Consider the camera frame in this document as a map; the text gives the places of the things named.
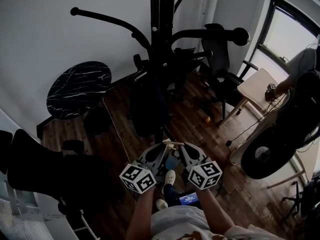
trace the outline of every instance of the black window frame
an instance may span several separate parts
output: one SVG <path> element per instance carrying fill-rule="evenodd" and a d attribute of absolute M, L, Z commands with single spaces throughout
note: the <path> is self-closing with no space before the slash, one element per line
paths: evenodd
<path fill-rule="evenodd" d="M 271 0 L 268 12 L 266 14 L 266 18 L 260 33 L 260 36 L 256 42 L 254 50 L 251 54 L 249 61 L 251 62 L 257 49 L 267 55 L 271 60 L 273 60 L 277 65 L 279 65 L 287 74 L 288 68 L 286 66 L 285 58 L 278 57 L 274 52 L 272 52 L 268 47 L 264 45 L 266 40 L 268 31 L 270 29 L 271 21 L 274 17 L 275 10 L 279 10 L 282 13 L 289 16 L 291 19 L 295 20 L 297 23 L 302 25 L 305 29 L 307 29 L 310 33 L 312 33 L 315 37 L 320 34 L 320 27 L 318 27 L 315 22 L 306 16 L 303 12 L 292 6 L 291 4 L 285 2 L 284 0 Z"/>

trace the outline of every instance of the marble tabletop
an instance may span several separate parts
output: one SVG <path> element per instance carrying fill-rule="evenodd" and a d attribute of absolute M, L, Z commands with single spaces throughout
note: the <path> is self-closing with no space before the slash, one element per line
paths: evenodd
<path fill-rule="evenodd" d="M 53 83 L 46 106 L 58 119 L 76 118 L 94 107 L 109 89 L 111 71 L 98 61 L 80 63 Z"/>

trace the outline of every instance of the blue pants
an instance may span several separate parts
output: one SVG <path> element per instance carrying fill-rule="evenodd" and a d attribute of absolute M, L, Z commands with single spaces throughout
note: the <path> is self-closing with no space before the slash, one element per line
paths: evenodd
<path fill-rule="evenodd" d="M 164 198 L 168 206 L 180 206 L 179 198 L 177 197 L 180 192 L 176 190 L 171 184 L 166 184 L 163 188 Z"/>

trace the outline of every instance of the sneaker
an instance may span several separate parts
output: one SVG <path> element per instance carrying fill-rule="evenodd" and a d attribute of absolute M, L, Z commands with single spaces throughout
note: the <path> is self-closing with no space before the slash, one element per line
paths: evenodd
<path fill-rule="evenodd" d="M 155 202 L 155 205 L 156 205 L 156 207 L 158 208 L 159 211 L 168 208 L 167 202 L 166 202 L 165 200 L 163 200 L 163 199 L 158 199 L 158 200 Z"/>
<path fill-rule="evenodd" d="M 169 170 L 165 175 L 165 181 L 161 190 L 161 193 L 164 194 L 165 185 L 171 184 L 174 185 L 176 180 L 176 172 L 174 170 Z"/>

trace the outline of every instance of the floor plank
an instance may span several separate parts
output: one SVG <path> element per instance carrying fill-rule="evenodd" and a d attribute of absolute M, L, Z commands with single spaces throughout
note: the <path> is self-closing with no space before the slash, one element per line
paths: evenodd
<path fill-rule="evenodd" d="M 193 73 L 188 76 L 181 92 L 184 95 L 182 101 L 174 98 L 169 101 L 169 109 L 173 117 L 167 125 L 168 130 L 177 140 L 188 141 L 201 147 L 207 156 L 216 160 L 219 166 L 223 167 L 229 156 L 229 150 L 225 146 L 226 141 L 237 137 L 257 119 L 244 108 L 240 115 L 232 117 L 223 127 L 218 128 L 217 123 L 221 119 L 222 108 L 221 104 L 217 103 L 210 107 L 214 118 L 211 122 L 205 123 L 204 118 L 207 115 L 200 109 L 200 103 L 205 99 L 210 99 L 212 93 Z M 128 157 L 133 161 L 146 148 L 154 144 L 154 139 L 152 137 L 141 138 L 136 135 L 132 122 L 127 119 L 130 113 L 129 97 L 129 88 L 120 84 L 110 89 L 104 100 Z M 106 200 L 101 211 L 86 213 L 85 217 L 93 231 L 102 240 L 124 239 L 136 202 L 132 193 L 123 186 L 118 176 L 128 162 L 128 158 L 112 126 L 101 135 L 87 135 L 83 127 L 85 116 L 71 120 L 55 119 L 49 122 L 43 127 L 42 144 L 51 150 L 60 151 L 63 141 L 82 140 L 87 155 L 101 156 L 107 162 L 110 173 L 113 175 L 112 180 L 119 181 L 117 193 L 122 191 L 123 194 Z M 253 126 L 235 140 L 230 150 L 233 151 L 242 143 L 255 127 Z M 277 177 L 282 175 L 284 178 L 290 173 L 293 173 L 293 169 L 287 164 L 280 170 Z M 217 200 L 237 225 L 248 227 L 252 224 L 279 237 L 294 239 L 294 228 L 300 218 L 299 216 L 297 219 L 291 217 L 286 222 L 281 221 L 291 205 L 289 201 L 281 203 L 281 198 L 293 195 L 295 190 L 291 187 L 291 182 L 273 189 L 266 189 L 268 182 L 274 181 L 272 177 L 254 180 L 245 175 L 240 165 L 227 164 L 223 187 Z M 179 189 L 184 188 L 180 179 L 177 180 L 177 184 Z"/>

